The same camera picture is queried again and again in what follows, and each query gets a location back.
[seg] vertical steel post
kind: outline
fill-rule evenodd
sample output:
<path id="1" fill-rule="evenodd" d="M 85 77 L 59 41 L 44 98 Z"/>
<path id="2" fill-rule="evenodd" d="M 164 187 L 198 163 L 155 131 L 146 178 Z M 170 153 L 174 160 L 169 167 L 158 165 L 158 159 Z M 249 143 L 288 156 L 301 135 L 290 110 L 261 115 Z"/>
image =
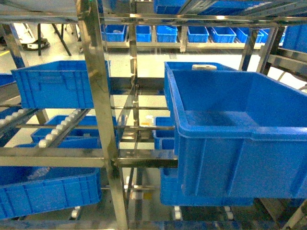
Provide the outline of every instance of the vertical steel post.
<path id="1" fill-rule="evenodd" d="M 16 32 L 14 24 L 0 24 L 0 31 L 3 34 L 6 44 L 10 50 L 11 56 L 15 62 L 16 67 L 24 68 L 28 67 L 29 63 L 25 56 L 23 46 L 19 41 L 18 34 Z M 41 110 L 36 114 L 39 124 L 47 122 L 48 116 L 45 110 Z"/>
<path id="2" fill-rule="evenodd" d="M 127 230 L 128 216 L 123 174 L 122 169 L 114 164 L 118 157 L 118 152 L 112 119 L 114 114 L 111 110 L 112 102 L 104 65 L 105 57 L 98 4 L 97 0 L 75 0 L 75 3 L 118 229 Z"/>
<path id="3" fill-rule="evenodd" d="M 248 38 L 246 40 L 245 47 L 243 50 L 239 70 L 242 70 L 242 71 L 248 70 L 249 62 L 253 54 L 255 43 L 258 37 L 258 32 L 259 30 L 252 30 L 252 29 L 249 30 Z"/>

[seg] metal pole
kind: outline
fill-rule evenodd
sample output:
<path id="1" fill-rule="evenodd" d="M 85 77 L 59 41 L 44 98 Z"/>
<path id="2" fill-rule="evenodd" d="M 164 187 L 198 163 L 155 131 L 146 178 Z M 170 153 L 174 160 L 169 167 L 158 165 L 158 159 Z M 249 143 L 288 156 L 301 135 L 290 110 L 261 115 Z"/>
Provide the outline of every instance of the metal pole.
<path id="1" fill-rule="evenodd" d="M 10 50 L 11 56 L 15 62 L 16 67 L 24 68 L 28 67 L 29 63 L 25 56 L 23 46 L 19 41 L 18 34 L 16 32 L 14 24 L 0 24 L 0 32 L 3 34 L 6 44 Z M 44 124 L 49 120 L 45 110 L 42 110 L 36 114 L 38 122 L 40 125 Z"/>
<path id="2" fill-rule="evenodd" d="M 271 68 L 271 64 L 268 63 L 269 56 L 271 54 L 276 55 L 279 47 L 280 40 L 283 36 L 284 27 L 272 28 L 269 33 L 267 42 L 265 43 L 261 59 L 257 68 L 257 72 L 268 75 Z"/>
<path id="3" fill-rule="evenodd" d="M 75 0 L 75 3 L 118 229 L 127 230 L 126 194 L 122 169 L 115 164 L 118 152 L 111 110 L 114 103 L 111 103 L 108 90 L 98 3 L 97 0 Z"/>
<path id="4" fill-rule="evenodd" d="M 248 38 L 245 43 L 245 47 L 242 54 L 242 59 L 240 63 L 239 70 L 247 71 L 251 56 L 253 54 L 253 50 L 255 47 L 255 43 L 258 37 L 259 30 L 249 30 Z"/>
<path id="5" fill-rule="evenodd" d="M 38 45 L 38 55 L 42 56 L 42 34 L 40 23 L 37 24 L 37 45 Z"/>

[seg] horizontal steel bar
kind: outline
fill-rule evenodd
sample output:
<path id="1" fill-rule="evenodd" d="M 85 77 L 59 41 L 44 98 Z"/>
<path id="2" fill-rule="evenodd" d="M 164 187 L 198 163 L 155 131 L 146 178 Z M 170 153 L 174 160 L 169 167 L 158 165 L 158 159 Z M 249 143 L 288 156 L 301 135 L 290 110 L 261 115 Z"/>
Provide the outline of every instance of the horizontal steel bar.
<path id="1" fill-rule="evenodd" d="M 56 125 L 38 125 L 38 124 L 22 124 L 16 126 L 17 128 L 55 128 Z M 98 129 L 97 126 L 76 126 L 77 129 Z M 173 130 L 174 126 L 115 126 L 116 129 L 124 128 L 130 130 Z"/>
<path id="2" fill-rule="evenodd" d="M 116 222 L 94 220 L 22 220 L 0 221 L 0 230 L 110 230 L 118 229 Z M 273 221 L 246 220 L 238 221 L 137 221 L 129 222 L 132 230 L 279 230 Z"/>
<path id="3" fill-rule="evenodd" d="M 19 96 L 16 83 L 6 84 L 0 87 L 0 103 Z"/>
<path id="4" fill-rule="evenodd" d="M 105 187 L 102 187 L 101 190 L 109 190 L 110 186 L 106 185 Z M 152 186 L 152 185 L 133 185 L 131 190 L 143 190 L 143 191 L 151 191 L 151 190 L 158 190 L 160 187 Z"/>
<path id="5" fill-rule="evenodd" d="M 297 61 L 288 57 L 282 57 L 278 55 L 270 55 L 268 62 L 272 67 L 285 70 L 293 73 L 297 76 L 305 78 L 307 81 L 307 63 L 303 61 Z"/>
<path id="6" fill-rule="evenodd" d="M 177 167 L 173 150 L 119 149 L 118 154 L 119 167 Z M 0 166 L 102 168 L 102 155 L 101 149 L 0 148 Z"/>
<path id="7" fill-rule="evenodd" d="M 303 61 L 307 63 L 307 53 L 298 52 L 290 49 L 283 49 L 279 48 L 277 50 L 277 55 L 285 57 L 285 58 L 291 58 L 297 61 Z"/>
<path id="8" fill-rule="evenodd" d="M 248 16 L 208 16 L 208 15 L 171 15 L 171 14 L 100 14 L 106 24 L 173 24 L 207 26 L 270 27 L 307 23 L 306 17 L 248 17 Z M 0 23 L 41 22 L 41 23 L 77 23 L 76 13 L 71 12 L 35 12 L 1 11 Z"/>

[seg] white roller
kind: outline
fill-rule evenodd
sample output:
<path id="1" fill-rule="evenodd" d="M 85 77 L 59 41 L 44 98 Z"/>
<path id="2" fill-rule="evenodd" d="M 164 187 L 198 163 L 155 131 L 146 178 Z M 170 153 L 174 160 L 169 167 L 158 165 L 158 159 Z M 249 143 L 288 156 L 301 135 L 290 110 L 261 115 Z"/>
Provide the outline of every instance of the white roller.
<path id="1" fill-rule="evenodd" d="M 38 143 L 38 147 L 39 148 L 46 148 L 49 143 L 50 143 L 49 140 L 45 140 L 45 139 L 40 140 L 39 143 Z"/>
<path id="2" fill-rule="evenodd" d="M 49 133 L 49 134 L 46 135 L 45 139 L 46 140 L 53 140 L 55 137 L 56 137 L 55 135 Z"/>
<path id="3" fill-rule="evenodd" d="M 63 125 L 57 125 L 57 126 L 56 126 L 56 129 L 61 131 L 61 130 L 64 129 L 64 126 L 63 126 Z"/>
<path id="4" fill-rule="evenodd" d="M 51 130 L 51 134 L 58 135 L 59 134 L 59 130 L 58 129 L 53 129 L 53 130 Z"/>
<path id="5" fill-rule="evenodd" d="M 12 117 L 16 118 L 16 117 L 18 117 L 18 116 L 19 116 L 19 113 L 18 113 L 18 112 L 12 113 Z"/>

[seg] empty bin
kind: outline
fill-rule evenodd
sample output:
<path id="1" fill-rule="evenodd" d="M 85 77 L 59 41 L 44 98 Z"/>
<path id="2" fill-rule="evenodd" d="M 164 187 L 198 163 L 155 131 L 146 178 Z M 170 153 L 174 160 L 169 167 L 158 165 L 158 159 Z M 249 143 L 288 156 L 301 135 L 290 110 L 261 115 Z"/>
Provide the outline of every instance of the empty bin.
<path id="1" fill-rule="evenodd" d="M 137 42 L 151 42 L 152 28 L 149 25 L 136 26 L 136 41 Z"/>
<path id="2" fill-rule="evenodd" d="M 172 126 L 170 117 L 156 117 L 154 125 Z M 157 150 L 174 149 L 174 131 L 173 130 L 154 130 L 154 148 Z M 181 186 L 177 182 L 178 169 L 162 168 L 161 173 L 161 192 L 160 200 L 164 205 L 172 206 L 249 206 L 253 204 L 253 198 L 206 198 L 185 196 L 182 193 Z"/>
<path id="3" fill-rule="evenodd" d="M 177 41 L 177 27 L 158 25 L 157 26 L 157 41 L 158 42 L 176 42 Z"/>
<path id="4" fill-rule="evenodd" d="M 249 34 L 249 28 L 233 28 L 233 31 L 236 33 L 236 37 L 239 39 L 240 42 L 242 43 L 246 42 Z M 264 37 L 263 32 L 259 30 L 256 43 L 261 43 L 263 37 Z"/>
<path id="5" fill-rule="evenodd" d="M 94 149 L 97 142 L 67 140 L 59 148 Z M 0 219 L 95 204 L 102 197 L 98 168 L 0 167 L 0 174 Z"/>
<path id="6" fill-rule="evenodd" d="M 102 39 L 108 42 L 124 42 L 127 32 L 126 25 L 107 25 L 106 31 L 101 27 Z"/>
<path id="7" fill-rule="evenodd" d="M 110 80 L 105 61 L 108 89 Z M 55 61 L 12 70 L 23 108 L 93 108 L 85 61 Z"/>
<path id="8" fill-rule="evenodd" d="M 235 32 L 228 27 L 210 27 L 209 31 L 216 43 L 233 43 L 236 38 Z"/>
<path id="9" fill-rule="evenodd" d="M 168 80 L 185 195 L 307 197 L 306 94 L 253 72 L 173 70 Z"/>
<path id="10" fill-rule="evenodd" d="M 209 32 L 205 26 L 189 26 L 188 39 L 189 42 L 207 42 Z"/>

